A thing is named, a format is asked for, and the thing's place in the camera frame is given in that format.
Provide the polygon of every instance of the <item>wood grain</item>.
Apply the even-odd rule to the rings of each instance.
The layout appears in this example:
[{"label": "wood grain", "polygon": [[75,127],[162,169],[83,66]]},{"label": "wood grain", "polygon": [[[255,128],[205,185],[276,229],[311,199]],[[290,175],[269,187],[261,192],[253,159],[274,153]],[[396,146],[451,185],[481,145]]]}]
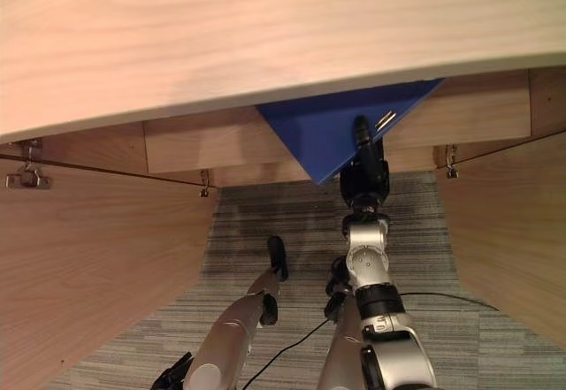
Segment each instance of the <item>wood grain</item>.
[{"label": "wood grain", "polygon": [[[42,137],[42,159],[109,171],[147,173],[141,122]],[[21,156],[21,148],[0,146],[0,154]]]},{"label": "wood grain", "polygon": [[194,285],[215,205],[186,184],[43,170],[51,190],[0,187],[5,389],[40,387]]},{"label": "wood grain", "polygon": [[[390,149],[530,134],[526,72],[447,80],[385,138]],[[150,172],[289,162],[291,154],[254,107],[145,123]]]},{"label": "wood grain", "polygon": [[0,142],[566,63],[566,0],[3,0]]},{"label": "wood grain", "polygon": [[[459,143],[456,148],[456,162],[566,131],[566,67],[530,70],[529,82],[531,136],[503,141]],[[445,166],[445,147],[436,147],[434,157],[438,167]]]},{"label": "wood grain", "polygon": [[437,171],[463,285],[566,347],[566,133]]},{"label": "wood grain", "polygon": [[[432,147],[387,149],[386,158],[389,161],[391,173],[431,171],[435,168],[432,159]],[[217,187],[240,187],[310,180],[310,176],[293,158],[278,163],[217,167],[209,170],[209,174],[210,184]],[[153,175],[186,182],[201,182],[200,171],[153,173]]]}]

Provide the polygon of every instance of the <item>wooden cabinet side panel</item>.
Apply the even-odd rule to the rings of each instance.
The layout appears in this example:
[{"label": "wooden cabinet side panel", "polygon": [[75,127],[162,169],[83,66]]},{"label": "wooden cabinet side panel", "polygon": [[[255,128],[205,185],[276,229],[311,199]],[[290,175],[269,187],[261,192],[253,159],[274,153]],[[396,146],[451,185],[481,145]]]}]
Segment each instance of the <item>wooden cabinet side panel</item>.
[{"label": "wooden cabinet side panel", "polygon": [[566,347],[566,133],[437,171],[460,278]]},{"label": "wooden cabinet side panel", "polygon": [[215,206],[215,189],[43,171],[50,190],[0,188],[2,388],[41,386],[194,285]]}]

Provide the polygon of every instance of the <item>wooden desk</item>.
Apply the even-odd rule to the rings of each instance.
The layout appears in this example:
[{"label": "wooden desk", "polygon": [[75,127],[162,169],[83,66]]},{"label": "wooden desk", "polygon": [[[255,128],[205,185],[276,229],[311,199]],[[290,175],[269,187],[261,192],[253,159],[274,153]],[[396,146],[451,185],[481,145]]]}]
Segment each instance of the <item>wooden desk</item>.
[{"label": "wooden desk", "polygon": [[0,142],[566,64],[566,0],[3,0]]}]

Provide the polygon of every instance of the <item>blue binder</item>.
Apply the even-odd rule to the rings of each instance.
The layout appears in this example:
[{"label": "blue binder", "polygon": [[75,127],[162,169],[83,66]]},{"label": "blue binder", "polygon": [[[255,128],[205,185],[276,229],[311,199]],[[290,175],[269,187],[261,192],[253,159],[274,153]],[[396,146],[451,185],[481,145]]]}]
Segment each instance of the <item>blue binder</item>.
[{"label": "blue binder", "polygon": [[[442,79],[260,105],[259,111],[314,182],[331,179],[356,154],[354,118],[364,115],[382,137]],[[389,118],[386,125],[382,118]]]}]

